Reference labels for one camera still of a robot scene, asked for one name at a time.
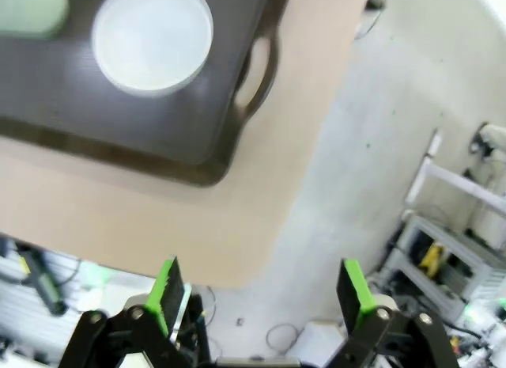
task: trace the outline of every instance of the table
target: table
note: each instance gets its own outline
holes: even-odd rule
[[[289,0],[272,91],[214,187],[0,138],[0,231],[143,275],[156,275],[177,255],[188,282],[252,280],[300,190],[364,2]]]

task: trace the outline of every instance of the gray floor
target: gray floor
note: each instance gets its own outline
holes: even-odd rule
[[[276,355],[264,340],[274,324],[338,315],[339,260],[374,267],[432,130],[445,131],[437,161],[461,172],[478,125],[506,125],[505,56],[506,35],[479,0],[388,0],[375,28],[355,42],[270,264],[241,290],[217,289],[210,336],[224,356]],[[421,212],[441,206],[458,228],[473,201],[429,182],[420,203]],[[290,338],[288,329],[273,335],[281,349]]]

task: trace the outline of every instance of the metal rack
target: metal rack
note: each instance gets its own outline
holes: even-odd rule
[[[497,132],[497,139],[504,140],[506,144],[506,128],[500,128],[503,131]],[[453,173],[450,170],[447,170],[434,162],[434,157],[440,145],[443,141],[443,132],[439,129],[434,131],[431,142],[429,144],[429,148],[425,152],[425,156],[421,160],[420,168],[418,168],[417,175],[415,176],[410,189],[406,195],[405,202],[408,206],[413,206],[418,194],[421,191],[421,188],[424,185],[425,179],[429,176],[433,176],[438,178],[452,186],[458,188],[466,192],[469,195],[474,196],[475,198],[480,199],[483,203],[486,203],[491,209],[496,211],[501,216],[506,216],[506,199],[496,195],[495,193],[483,188],[481,185],[473,182],[472,180],[468,180],[464,176],[460,174]],[[473,151],[472,146],[470,146],[471,153],[475,153],[478,150]]]
[[[466,264],[470,275],[448,264],[440,268],[440,279],[449,289],[432,281],[409,258],[419,233],[429,235],[435,242]],[[402,231],[396,248],[378,274],[378,284],[386,286],[396,272],[402,272],[439,309],[448,321],[456,321],[466,303],[475,298],[494,298],[506,278],[506,259],[466,236],[443,230],[429,220],[414,216]]]

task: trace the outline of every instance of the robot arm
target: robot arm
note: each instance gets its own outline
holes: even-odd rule
[[[169,265],[176,268],[176,260]],[[168,337],[168,326],[174,317],[165,310],[173,308],[169,302],[178,296],[179,284],[174,284],[174,279],[179,282],[180,275],[178,268],[174,275],[167,266],[162,269],[146,305],[132,306],[110,318],[100,311],[83,313],[59,368],[117,368],[127,354],[137,352],[143,352],[154,368],[293,366],[291,362],[271,364],[248,359],[212,362],[206,326],[200,321],[202,299],[197,294],[190,297],[180,329],[183,331],[173,343]],[[458,368],[439,317],[435,313],[406,317],[376,306],[357,267],[355,261],[342,262],[338,298],[349,337],[325,368],[367,367],[377,355],[396,357],[402,366],[409,368]],[[153,306],[153,301],[160,304],[159,308]],[[296,366],[311,367],[304,363]]]

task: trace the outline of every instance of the cable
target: cable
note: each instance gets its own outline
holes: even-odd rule
[[[209,327],[211,322],[214,321],[214,316],[216,315],[216,294],[214,293],[214,290],[213,290],[213,288],[211,288],[211,286],[208,285],[206,287],[207,287],[207,290],[213,296],[213,313],[211,314],[211,318],[209,319],[209,321],[206,323],[206,327]]]
[[[82,264],[82,260],[81,259],[77,260],[77,265],[76,265],[74,271],[72,272],[72,274],[67,279],[64,279],[63,281],[61,281],[60,283],[56,283],[55,286],[61,287],[61,286],[66,285],[70,281],[72,281],[75,278],[75,276],[77,275],[77,273],[79,273],[79,268],[81,267],[81,264]]]
[[[68,306],[68,307],[69,307],[69,310],[72,310],[72,311],[74,311],[75,313],[78,313],[78,314],[83,314],[83,313],[84,313],[84,311],[83,311],[83,310],[80,310],[80,309],[75,308],[75,307],[73,307],[73,306]]]
[[[419,297],[413,297],[415,299],[415,301],[418,302],[418,305],[420,305],[420,307],[422,307],[423,309],[430,309],[429,306],[425,305],[421,299]],[[459,327],[459,326],[455,326],[454,324],[452,324],[451,322],[449,321],[446,321],[445,319],[443,319],[442,317],[440,317],[441,319],[441,322],[443,322],[443,324],[453,330],[456,330],[456,331],[460,331],[460,332],[463,332],[464,334],[468,334],[468,335],[471,335],[471,336],[474,336],[475,338],[477,338],[478,340],[481,340],[483,338],[482,335],[478,334],[477,332],[474,332],[474,331],[471,331],[467,328],[462,328],[462,327]]]
[[[367,29],[367,31],[364,34],[362,34],[361,36],[355,37],[355,40],[361,40],[361,39],[363,39],[365,36],[367,36],[369,34],[369,32],[372,31],[372,28],[374,28],[376,26],[376,22],[378,22],[380,16],[383,14],[383,12],[385,11],[385,9],[378,9],[378,10],[380,10],[380,12],[378,13],[378,16],[376,16],[376,18],[372,22],[371,26],[369,26],[369,29]]]
[[[216,357],[216,359],[219,359],[221,356],[223,356],[223,348],[221,347],[221,345],[216,341],[216,339],[214,338],[210,338],[210,337],[207,337],[207,340],[209,340],[210,342],[213,342],[214,346],[218,349],[219,351],[219,356]]]
[[[469,329],[467,329],[467,328],[461,328],[461,327],[459,327],[459,326],[455,326],[454,324],[452,324],[452,323],[450,323],[450,322],[446,321],[445,319],[442,319],[442,318],[441,318],[441,321],[443,322],[443,324],[444,324],[445,326],[447,326],[447,327],[449,327],[449,328],[451,328],[451,329],[453,329],[453,330],[463,332],[464,334],[468,334],[468,335],[474,336],[475,338],[477,338],[477,339],[479,339],[479,340],[481,340],[481,338],[483,337],[483,336],[481,336],[480,334],[478,334],[477,332],[471,331],[471,330],[469,330]]]
[[[272,331],[274,330],[277,330],[281,327],[290,327],[293,331],[294,331],[294,337],[293,337],[293,340],[290,342],[290,344],[287,346],[286,349],[284,350],[280,350],[279,348],[276,348],[275,346],[273,346],[273,344],[270,342],[270,334],[272,333]],[[275,351],[277,352],[278,354],[280,355],[285,355],[286,352],[289,351],[290,348],[292,348],[295,343],[297,342],[297,340],[299,339],[299,336],[300,336],[300,331],[297,327],[295,327],[293,324],[291,323],[278,323],[278,324],[275,324],[274,326],[272,326],[269,331],[267,331],[267,334],[266,334],[266,344],[268,346],[268,348],[270,348],[272,351]]]

